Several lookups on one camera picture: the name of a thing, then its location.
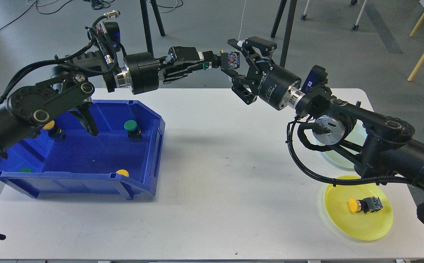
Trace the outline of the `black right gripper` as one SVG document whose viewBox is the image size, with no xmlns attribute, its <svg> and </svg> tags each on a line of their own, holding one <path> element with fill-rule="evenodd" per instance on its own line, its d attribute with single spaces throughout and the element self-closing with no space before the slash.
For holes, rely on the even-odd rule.
<svg viewBox="0 0 424 263">
<path fill-rule="evenodd" d="M 301 78 L 273 62 L 277 43 L 254 36 L 244 40 L 232 38 L 227 40 L 227 44 L 242 53 L 249 65 L 247 78 L 234 69 L 221 68 L 231 78 L 232 91 L 246 105 L 254 103 L 259 97 L 278 111 L 285 108 L 292 90 L 299 89 Z"/>
</svg>

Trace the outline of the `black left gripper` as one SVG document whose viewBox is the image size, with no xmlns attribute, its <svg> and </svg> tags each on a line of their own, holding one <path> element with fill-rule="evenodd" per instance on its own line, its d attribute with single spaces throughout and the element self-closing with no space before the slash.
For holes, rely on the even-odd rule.
<svg viewBox="0 0 424 263">
<path fill-rule="evenodd" d="M 155 91 L 161 81 L 167 85 L 187 77 L 196 70 L 203 70 L 204 63 L 220 67 L 221 57 L 208 50 L 199 52 L 195 47 L 173 46 L 167 57 L 154 58 L 150 52 L 124 56 L 124 63 L 130 75 L 130 89 L 134 95 Z"/>
</svg>

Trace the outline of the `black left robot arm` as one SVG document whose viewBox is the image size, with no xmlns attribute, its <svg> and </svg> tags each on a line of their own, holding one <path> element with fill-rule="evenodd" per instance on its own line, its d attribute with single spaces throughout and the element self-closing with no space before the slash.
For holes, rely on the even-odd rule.
<svg viewBox="0 0 424 263">
<path fill-rule="evenodd" d="M 123 56 L 120 29 L 99 17 L 89 44 L 65 58 L 21 69 L 0 98 L 0 182 L 38 198 L 41 193 L 155 195 L 165 123 L 137 100 L 94 102 L 89 78 L 102 76 L 108 92 L 154 91 L 195 70 L 218 68 L 219 56 L 172 47 L 168 55 Z"/>
</svg>

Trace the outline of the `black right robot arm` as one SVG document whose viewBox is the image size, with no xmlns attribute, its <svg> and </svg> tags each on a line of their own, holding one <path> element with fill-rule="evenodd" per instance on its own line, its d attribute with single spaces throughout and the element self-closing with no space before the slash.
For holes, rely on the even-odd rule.
<svg viewBox="0 0 424 263">
<path fill-rule="evenodd" d="M 291 107 L 295 119 L 287 125 L 287 146 L 297 167 L 308 177 L 333 186 L 368 183 L 404 183 L 424 191 L 424 143 L 413 139 L 414 127 L 399 118 L 381 115 L 339 99 L 327 87 L 325 68 L 314 65 L 304 82 L 272 60 L 277 44 L 259 37 L 234 38 L 236 49 L 222 62 L 222 71 L 231 78 L 232 90 L 244 103 L 261 98 L 282 110 Z M 319 175 L 296 155 L 296 133 L 305 148 L 335 151 L 354 165 L 359 179 L 334 179 Z M 416 208 L 424 224 L 424 203 Z"/>
</svg>

